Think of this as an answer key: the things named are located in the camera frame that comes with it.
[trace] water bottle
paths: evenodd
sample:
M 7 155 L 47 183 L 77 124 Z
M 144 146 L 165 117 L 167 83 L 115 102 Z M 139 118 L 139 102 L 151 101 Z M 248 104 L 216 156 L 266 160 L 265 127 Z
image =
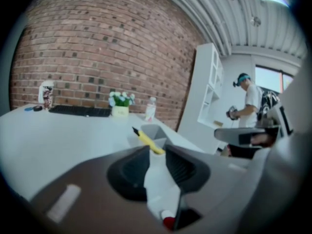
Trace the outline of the water bottle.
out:
M 152 122 L 156 112 L 156 98 L 151 97 L 150 101 L 147 103 L 146 111 L 145 111 L 145 120 L 148 122 Z

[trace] black keyboard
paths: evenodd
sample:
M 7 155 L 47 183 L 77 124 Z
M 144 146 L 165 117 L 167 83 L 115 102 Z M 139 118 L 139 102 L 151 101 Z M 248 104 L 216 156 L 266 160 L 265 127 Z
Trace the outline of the black keyboard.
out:
M 90 117 L 108 117 L 111 113 L 109 108 L 78 107 L 58 105 L 49 110 L 51 113 L 64 115 L 78 115 Z

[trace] ceiling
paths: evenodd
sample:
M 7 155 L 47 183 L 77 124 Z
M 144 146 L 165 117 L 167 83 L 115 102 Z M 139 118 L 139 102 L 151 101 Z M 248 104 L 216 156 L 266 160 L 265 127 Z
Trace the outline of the ceiling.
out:
M 198 26 L 221 56 L 241 53 L 242 46 L 280 52 L 296 60 L 307 54 L 305 38 L 288 7 L 261 0 L 172 0 Z M 258 17 L 261 24 L 251 23 Z

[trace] yellow marker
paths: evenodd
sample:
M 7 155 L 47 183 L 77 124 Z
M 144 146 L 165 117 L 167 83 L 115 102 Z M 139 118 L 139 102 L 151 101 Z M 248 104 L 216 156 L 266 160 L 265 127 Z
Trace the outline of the yellow marker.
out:
M 156 153 L 156 154 L 164 154 L 165 151 L 160 148 L 159 146 L 157 146 L 152 140 L 151 138 L 149 138 L 142 130 L 138 130 L 134 127 L 133 131 L 135 132 L 135 134 L 138 136 L 139 140 L 141 140 L 144 144 L 150 146 L 151 150 Z

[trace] teal headband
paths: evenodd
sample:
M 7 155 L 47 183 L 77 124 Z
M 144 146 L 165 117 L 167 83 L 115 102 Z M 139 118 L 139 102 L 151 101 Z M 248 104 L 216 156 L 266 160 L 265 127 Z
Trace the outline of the teal headband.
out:
M 240 83 L 246 79 L 250 79 L 250 76 L 242 76 L 241 78 L 239 78 L 237 81 L 237 85 L 240 86 Z

